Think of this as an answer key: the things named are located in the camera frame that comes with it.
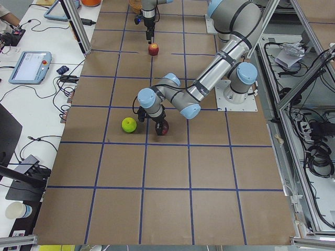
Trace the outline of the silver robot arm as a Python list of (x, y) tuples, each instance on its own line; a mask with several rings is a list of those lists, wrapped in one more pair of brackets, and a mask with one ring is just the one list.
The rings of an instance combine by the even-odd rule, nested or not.
[(138, 120), (152, 119), (157, 135), (165, 135), (169, 129), (162, 105), (164, 100), (191, 120), (200, 112), (200, 102), (223, 77), (230, 80), (224, 91), (225, 99), (233, 104), (243, 103), (250, 86), (256, 82), (256, 67), (240, 59), (256, 45), (261, 35), (262, 11), (251, 1), (211, 1), (207, 14), (224, 46), (192, 85), (182, 88), (177, 76), (168, 73), (156, 85), (138, 92)]
[(143, 0), (142, 1), (142, 20), (147, 28), (146, 40), (148, 44), (151, 44), (154, 38), (156, 9), (158, 5), (172, 3), (173, 0)]

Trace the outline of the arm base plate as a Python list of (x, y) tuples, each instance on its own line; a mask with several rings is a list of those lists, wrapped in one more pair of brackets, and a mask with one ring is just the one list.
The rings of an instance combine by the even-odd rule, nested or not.
[(258, 91), (249, 86), (247, 93), (238, 94), (232, 90), (230, 83), (230, 80), (220, 80), (214, 87), (217, 110), (257, 112), (255, 97)]
[(222, 20), (219, 18), (212, 19), (209, 15), (205, 15), (206, 30), (210, 35), (223, 33)]

